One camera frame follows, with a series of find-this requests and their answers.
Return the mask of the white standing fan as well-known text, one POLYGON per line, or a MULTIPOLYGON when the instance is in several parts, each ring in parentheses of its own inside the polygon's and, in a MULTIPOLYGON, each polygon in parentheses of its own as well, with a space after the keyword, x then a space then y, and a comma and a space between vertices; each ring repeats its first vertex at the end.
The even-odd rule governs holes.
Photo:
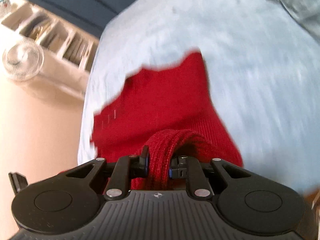
POLYGON ((55 89, 84 100, 88 74, 26 40, 3 51, 2 69, 7 79, 35 93, 51 96, 55 89))

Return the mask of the white storage shelf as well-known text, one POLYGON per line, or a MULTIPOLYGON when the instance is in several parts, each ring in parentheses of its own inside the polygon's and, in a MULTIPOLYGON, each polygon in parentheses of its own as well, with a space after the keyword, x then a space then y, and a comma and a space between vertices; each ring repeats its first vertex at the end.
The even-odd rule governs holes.
POLYGON ((24 38, 88 73, 99 43, 95 36, 28 0, 1 0, 1 47, 24 38))

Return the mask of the light blue bed sheet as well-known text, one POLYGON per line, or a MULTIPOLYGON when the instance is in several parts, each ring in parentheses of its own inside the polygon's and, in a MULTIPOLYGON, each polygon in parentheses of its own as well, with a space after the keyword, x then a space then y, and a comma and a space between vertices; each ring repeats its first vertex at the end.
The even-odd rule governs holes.
POLYGON ((125 77, 195 47, 245 168, 299 192, 319 187, 319 43, 271 0, 137 0, 112 19, 87 85, 78 163, 95 158, 93 115, 125 77))

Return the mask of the red knit sweater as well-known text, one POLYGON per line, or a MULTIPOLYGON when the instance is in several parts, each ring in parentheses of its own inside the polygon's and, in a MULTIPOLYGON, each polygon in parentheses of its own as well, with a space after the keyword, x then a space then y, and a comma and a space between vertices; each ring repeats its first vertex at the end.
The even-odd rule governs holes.
POLYGON ((208 163, 221 158, 242 166, 240 152, 210 99, 204 60, 189 52, 164 70, 143 68, 124 83, 120 95, 94 116, 91 143, 109 163, 150 152, 149 174, 134 190, 168 190, 170 161, 188 155, 208 163))

